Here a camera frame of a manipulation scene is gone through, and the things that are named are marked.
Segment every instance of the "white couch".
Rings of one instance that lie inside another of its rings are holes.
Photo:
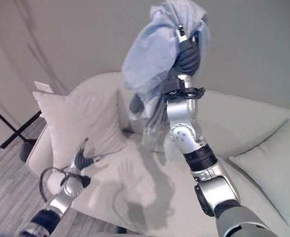
[[[81,83],[70,96],[119,88],[120,127],[127,147],[87,168],[91,185],[72,207],[95,218],[133,231],[159,237],[216,237],[214,218],[206,216],[194,192],[195,181],[184,158],[170,162],[163,154],[141,146],[137,124],[128,120],[133,92],[124,88],[121,73],[92,77]],[[199,100],[198,119],[203,135],[238,188],[242,205],[253,210],[279,237],[289,228],[260,188],[226,158],[243,153],[269,137],[290,118],[290,110],[207,90]],[[47,128],[41,133],[27,160],[36,176],[52,166],[52,148]],[[56,192],[59,181],[50,177],[48,186]]]

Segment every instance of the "wall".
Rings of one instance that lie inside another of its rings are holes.
[[[0,47],[0,114],[19,129],[38,111],[31,93],[19,80]],[[0,120],[0,145],[13,132]]]
[[[160,0],[0,0],[0,44],[29,91],[120,71]],[[199,0],[212,46],[199,86],[290,108],[290,0]]]

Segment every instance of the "floor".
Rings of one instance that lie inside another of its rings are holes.
[[[45,120],[38,118],[23,135],[37,138],[44,126]],[[0,237],[16,235],[44,204],[38,178],[19,159],[22,144],[16,138],[6,149],[0,149]],[[89,237],[99,232],[114,233],[115,229],[115,225],[71,209],[52,236]]]

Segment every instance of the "throw pillow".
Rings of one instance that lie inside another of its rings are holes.
[[[53,165],[68,166],[78,145],[88,137],[87,158],[125,147],[118,123],[117,91],[68,97],[33,92],[51,136]]]
[[[259,146],[229,159],[261,186],[290,224],[290,119]]]

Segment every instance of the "cable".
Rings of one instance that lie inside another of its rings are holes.
[[[51,169],[56,169],[57,171],[63,173],[64,176],[66,177],[66,173],[63,171],[63,169],[65,169],[65,168],[63,168],[63,169],[58,169],[58,168],[55,168],[55,167],[49,167],[49,168],[45,169],[45,170],[41,173],[41,175],[40,175],[40,181],[39,181],[39,183],[38,183],[38,188],[39,188],[39,190],[40,190],[40,194],[41,194],[41,196],[42,196],[44,202],[47,202],[48,199],[47,199],[47,197],[45,196],[45,193],[44,193],[44,190],[43,190],[43,178],[44,178],[44,175],[46,174],[46,172],[49,171],[49,170],[51,170]]]

